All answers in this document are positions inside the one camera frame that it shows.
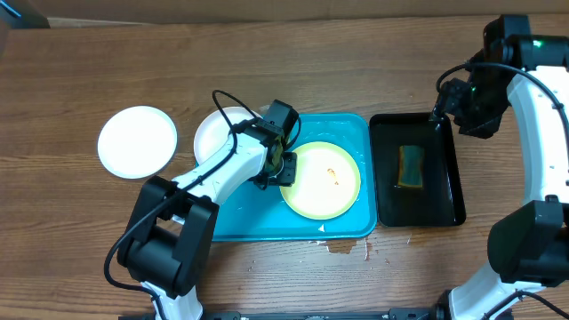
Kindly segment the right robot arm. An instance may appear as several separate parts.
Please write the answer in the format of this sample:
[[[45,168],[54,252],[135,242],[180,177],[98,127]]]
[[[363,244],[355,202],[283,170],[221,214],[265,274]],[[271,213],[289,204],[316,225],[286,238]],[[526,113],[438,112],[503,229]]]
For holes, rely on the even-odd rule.
[[[454,117],[460,132],[492,136],[506,107],[517,120],[525,170],[522,205],[495,223],[487,262],[445,292],[428,319],[510,319],[524,298],[561,317],[540,292],[568,279],[568,39],[522,31],[484,33],[484,46],[462,68],[468,82],[437,79],[435,114]]]

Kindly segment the yellow-green plate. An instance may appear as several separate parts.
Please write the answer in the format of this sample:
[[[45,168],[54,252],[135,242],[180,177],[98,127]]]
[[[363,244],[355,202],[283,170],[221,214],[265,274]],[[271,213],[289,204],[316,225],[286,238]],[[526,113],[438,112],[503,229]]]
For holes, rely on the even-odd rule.
[[[343,148],[314,141],[297,147],[295,182],[281,187],[288,206],[302,217],[330,220],[345,213],[357,200],[361,174]]]

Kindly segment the green yellow sponge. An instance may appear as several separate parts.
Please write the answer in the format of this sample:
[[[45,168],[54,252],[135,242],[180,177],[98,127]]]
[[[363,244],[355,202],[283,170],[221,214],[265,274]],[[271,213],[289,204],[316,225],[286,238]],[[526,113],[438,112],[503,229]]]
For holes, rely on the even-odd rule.
[[[397,185],[401,188],[423,188],[424,149],[403,145],[398,149]]]

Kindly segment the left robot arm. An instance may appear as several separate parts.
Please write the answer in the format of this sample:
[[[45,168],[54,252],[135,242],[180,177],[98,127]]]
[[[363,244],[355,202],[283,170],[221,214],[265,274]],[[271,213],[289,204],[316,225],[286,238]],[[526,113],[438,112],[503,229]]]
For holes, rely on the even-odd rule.
[[[200,319],[204,309],[196,283],[204,271],[220,206],[243,183],[260,188],[291,186],[296,155],[293,139],[273,133],[231,133],[196,169],[174,180],[159,176],[142,187],[126,230],[108,253],[125,267],[136,285],[115,287],[151,298],[152,319]]]

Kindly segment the white plate with stain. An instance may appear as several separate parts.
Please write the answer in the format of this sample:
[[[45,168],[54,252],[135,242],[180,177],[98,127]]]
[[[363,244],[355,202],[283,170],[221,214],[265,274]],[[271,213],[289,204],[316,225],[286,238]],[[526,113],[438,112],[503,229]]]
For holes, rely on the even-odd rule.
[[[126,108],[102,127],[97,152],[103,167],[128,180],[151,176],[163,169],[177,148],[173,120],[150,106]]]

